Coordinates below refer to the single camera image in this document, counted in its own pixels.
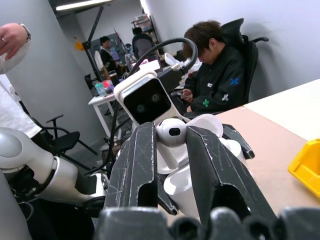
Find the bottle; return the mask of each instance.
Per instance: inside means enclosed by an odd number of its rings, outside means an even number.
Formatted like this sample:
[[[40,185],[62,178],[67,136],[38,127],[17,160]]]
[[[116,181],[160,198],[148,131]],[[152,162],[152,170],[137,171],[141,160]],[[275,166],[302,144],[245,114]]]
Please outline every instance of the bottle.
[[[105,87],[102,82],[98,82],[95,86],[96,91],[98,92],[99,96],[103,97],[107,95]]]

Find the table leg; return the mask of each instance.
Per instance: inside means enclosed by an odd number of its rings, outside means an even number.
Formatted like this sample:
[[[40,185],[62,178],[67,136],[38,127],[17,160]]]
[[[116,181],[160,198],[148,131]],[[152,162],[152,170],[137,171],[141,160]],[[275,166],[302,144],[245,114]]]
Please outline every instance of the table leg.
[[[109,130],[109,128],[108,128],[108,125],[107,125],[107,123],[106,123],[106,121],[105,121],[105,118],[104,118],[104,116],[102,116],[102,114],[101,114],[101,111],[100,111],[100,109],[99,109],[99,106],[98,105],[94,105],[93,106],[93,108],[94,108],[94,110],[95,110],[95,113],[96,113],[96,115],[98,116],[98,118],[99,118],[99,120],[100,120],[100,123],[101,123],[101,125],[102,125],[102,127],[103,127],[103,129],[104,129],[104,131],[105,131],[105,134],[108,136],[108,137],[110,137],[110,130]]]
[[[114,112],[114,109],[113,109],[113,107],[112,107],[111,103],[110,103],[109,101],[107,101],[107,102],[106,102],[106,104],[108,105],[108,108],[109,108],[109,111],[110,111],[110,113],[111,113],[112,117],[114,117],[115,112]],[[121,130],[121,129],[119,129],[119,131],[118,131],[118,140],[120,140],[120,139],[121,139],[121,133],[122,133],[122,130]]]

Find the white sleeve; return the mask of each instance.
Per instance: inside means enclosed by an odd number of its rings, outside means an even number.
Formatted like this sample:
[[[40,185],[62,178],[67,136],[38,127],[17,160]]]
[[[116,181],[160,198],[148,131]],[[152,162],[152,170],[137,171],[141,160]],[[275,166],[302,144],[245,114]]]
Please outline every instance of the white sleeve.
[[[5,60],[7,53],[0,56],[0,74],[5,74],[10,69],[18,65],[27,54],[30,47],[30,41],[24,44],[19,51],[8,61]]]

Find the black chair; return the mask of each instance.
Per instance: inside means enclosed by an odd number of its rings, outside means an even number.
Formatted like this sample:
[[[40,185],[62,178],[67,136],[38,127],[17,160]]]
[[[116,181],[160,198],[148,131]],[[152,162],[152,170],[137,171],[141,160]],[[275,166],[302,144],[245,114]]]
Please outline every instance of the black chair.
[[[245,63],[245,90],[243,95],[243,101],[239,102],[239,106],[247,104],[249,102],[250,87],[258,63],[259,55],[256,43],[259,41],[269,41],[267,37],[259,37],[254,40],[249,40],[248,36],[242,35],[240,32],[240,27],[243,23],[244,19],[240,18],[238,20],[228,22],[221,26],[221,29],[224,34],[224,42],[227,45],[237,49],[241,53]],[[178,91],[171,93],[171,97],[176,98],[177,93]],[[214,115],[219,113],[222,112],[212,112],[212,114]],[[193,119],[201,114],[201,112],[187,112],[184,116],[186,118]]]
[[[75,147],[77,143],[80,143],[83,145],[85,148],[87,148],[90,152],[92,152],[94,155],[98,155],[96,151],[94,151],[91,147],[86,145],[84,142],[80,140],[80,132],[74,131],[74,132],[69,132],[64,128],[58,127],[57,126],[57,119],[62,118],[64,115],[57,116],[46,123],[53,123],[53,127],[51,126],[42,126],[37,120],[34,120],[34,122],[42,128],[41,135],[42,137],[47,141],[49,145],[52,146],[53,150],[56,152],[56,154],[60,157],[64,157],[70,162],[82,167],[85,170],[90,170],[91,168],[85,166],[84,164],[80,163],[79,161],[73,159],[72,157],[66,155],[66,151],[71,150]],[[54,136],[52,136],[49,133],[49,130],[54,131]],[[65,133],[63,136],[58,136],[58,130],[62,131]]]

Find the fluorescent light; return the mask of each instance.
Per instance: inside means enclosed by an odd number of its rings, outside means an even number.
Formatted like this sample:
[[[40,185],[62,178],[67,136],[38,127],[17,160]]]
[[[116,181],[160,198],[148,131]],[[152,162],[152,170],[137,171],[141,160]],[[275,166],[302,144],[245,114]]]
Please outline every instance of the fluorescent light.
[[[74,9],[74,8],[84,7],[84,6],[93,5],[93,4],[101,4],[101,3],[110,2],[110,1],[112,0],[90,0],[90,1],[77,2],[77,3],[57,6],[56,10],[61,11],[61,10],[67,10],[67,9]]]

